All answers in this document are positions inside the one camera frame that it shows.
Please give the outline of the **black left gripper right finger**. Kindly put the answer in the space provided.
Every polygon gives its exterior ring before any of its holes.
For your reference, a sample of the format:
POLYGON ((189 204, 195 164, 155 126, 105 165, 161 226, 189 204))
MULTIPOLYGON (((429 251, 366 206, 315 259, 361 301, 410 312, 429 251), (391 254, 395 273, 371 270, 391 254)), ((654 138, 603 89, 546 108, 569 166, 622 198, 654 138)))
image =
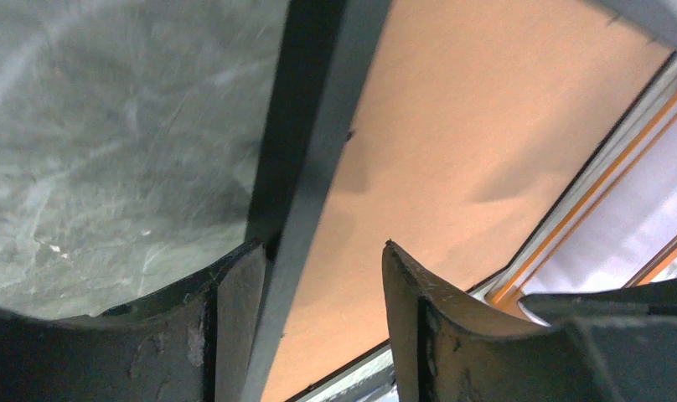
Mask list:
POLYGON ((677 401, 677 317, 529 322, 392 241, 382 277, 402 401, 677 401))

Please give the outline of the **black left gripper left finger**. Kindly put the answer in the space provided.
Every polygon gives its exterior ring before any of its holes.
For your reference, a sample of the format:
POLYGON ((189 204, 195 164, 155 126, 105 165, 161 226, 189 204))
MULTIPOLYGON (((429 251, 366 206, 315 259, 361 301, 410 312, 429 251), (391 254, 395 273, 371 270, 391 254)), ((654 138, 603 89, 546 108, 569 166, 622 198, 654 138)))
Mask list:
POLYGON ((252 240, 96 317, 0 308, 0 401, 237 401, 265 271, 252 240))

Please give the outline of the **black picture frame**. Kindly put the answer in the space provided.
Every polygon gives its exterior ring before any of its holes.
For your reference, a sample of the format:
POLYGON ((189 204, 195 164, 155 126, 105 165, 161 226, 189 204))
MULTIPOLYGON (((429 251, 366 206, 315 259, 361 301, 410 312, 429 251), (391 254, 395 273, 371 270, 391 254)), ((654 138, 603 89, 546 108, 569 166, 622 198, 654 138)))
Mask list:
MULTIPOLYGON (((293 1, 287 10, 246 232, 266 243, 271 265, 244 401, 265 401, 269 374, 394 2, 293 1)), ((677 1, 585 2, 668 45, 672 54, 501 269, 516 268, 521 253, 538 245, 540 224, 561 197, 576 195, 582 168, 627 128, 627 114, 647 109, 677 71, 677 1)))

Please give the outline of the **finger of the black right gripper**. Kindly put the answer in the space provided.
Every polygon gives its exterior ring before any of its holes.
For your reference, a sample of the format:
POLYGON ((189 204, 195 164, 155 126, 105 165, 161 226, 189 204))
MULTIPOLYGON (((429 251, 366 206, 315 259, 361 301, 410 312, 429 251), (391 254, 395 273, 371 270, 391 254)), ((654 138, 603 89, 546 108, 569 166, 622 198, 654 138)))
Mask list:
POLYGON ((677 317, 677 278, 595 293, 534 293, 519 306, 548 324, 571 317, 677 317))

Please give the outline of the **brown backing board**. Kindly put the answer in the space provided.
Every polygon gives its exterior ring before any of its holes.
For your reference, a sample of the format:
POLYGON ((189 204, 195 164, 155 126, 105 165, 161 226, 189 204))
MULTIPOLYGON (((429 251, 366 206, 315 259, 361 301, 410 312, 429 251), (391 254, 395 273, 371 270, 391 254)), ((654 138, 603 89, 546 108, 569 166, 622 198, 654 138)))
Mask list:
POLYGON ((387 240, 505 267, 671 54, 585 1, 394 2, 262 398, 385 341, 387 240))

